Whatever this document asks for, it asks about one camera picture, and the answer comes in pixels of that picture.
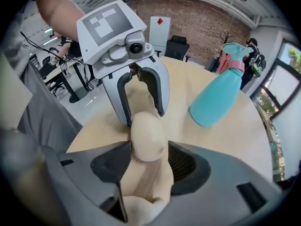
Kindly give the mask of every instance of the floor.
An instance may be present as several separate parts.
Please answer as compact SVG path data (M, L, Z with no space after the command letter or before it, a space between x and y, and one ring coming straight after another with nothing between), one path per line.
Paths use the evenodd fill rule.
M84 78L84 66L79 65L79 71ZM75 91L76 89L82 87L77 74L73 68L67 71L70 75L67 76L67 81L71 88ZM90 78L90 73L86 67L87 77ZM70 93L68 90L64 90L60 95L57 94L57 99L59 102L77 119L83 126L93 117L98 111L101 110L102 105L109 101L109 98L104 90L103 85L96 87L98 79L91 82L94 86L94 91L89 91L88 94L76 103L70 103Z

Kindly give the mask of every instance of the teal spray bottle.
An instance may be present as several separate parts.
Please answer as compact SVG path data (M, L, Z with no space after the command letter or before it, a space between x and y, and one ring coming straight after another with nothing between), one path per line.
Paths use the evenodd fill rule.
M227 54L224 58L231 56L229 69L207 85L190 106L191 117L204 127L216 124L233 106L245 71L243 57L253 49L237 43L226 43L223 52Z

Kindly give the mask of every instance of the gray plastic housing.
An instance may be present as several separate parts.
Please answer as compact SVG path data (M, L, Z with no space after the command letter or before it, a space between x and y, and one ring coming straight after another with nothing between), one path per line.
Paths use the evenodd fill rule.
M52 155L51 161L48 156L49 152L46 153L50 175L55 182L60 182L55 184L55 187L75 225L124 224L99 209L100 205L109 197L116 200L121 198L118 194L118 185L102 182L91 171L90 163L96 156L125 145L130 145L130 142L116 143L78 153L60 154L56 160L54 159L55 155ZM169 146L171 145L178 147L179 150L184 150L185 153L188 150L200 155L208 162L210 173L208 175L208 172L205 172L204 175L204 172L200 171L199 173L203 173L202 176L195 174L190 178L193 181L201 177L208 177L205 182L202 182L201 187L194 192L185 193L187 187L193 184L188 181L186 185L173 193L174 188L181 183L181 180L175 182L172 194L176 195L171 196L167 207L149 225L224 226L243 220L252 215L252 210L237 189L237 185L240 184L252 183L266 203L280 196L281 191L275 184L268 182L251 167L235 157L193 145L169 142ZM59 161L66 159L72 159L74 163L62 167ZM67 183L69 184L68 189L62 188L62 184L66 185Z
M52 218L62 222L57 225L126 225L120 180L131 161L130 141L60 154L21 133L17 137L14 133L1 135L1 141L5 143L0 166L12 186L14 178L28 171L25 167L36 168L41 158L46 160L43 173L32 175L31 181L24 183L31 186L39 182L45 188L44 195L58 199L47 204L47 208L55 209ZM39 153L24 153L25 148ZM168 142L168 150L174 174L171 200L149 225L225 226L254 222L281 198L275 184L238 158L172 141Z

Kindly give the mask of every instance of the wooden table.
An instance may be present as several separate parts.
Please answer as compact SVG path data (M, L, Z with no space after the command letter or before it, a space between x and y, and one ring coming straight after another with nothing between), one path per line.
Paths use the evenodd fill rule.
M243 92L230 111L214 126L204 128L191 118L188 108L194 98L217 75L183 61L161 57L168 69L170 100L160 118L168 140L201 146L240 158L272 181L272 158L268 137L251 99ZM126 84L129 106L157 114L146 84L136 76ZM79 132L68 152L82 151L130 140L130 128L122 125L112 105L106 105Z

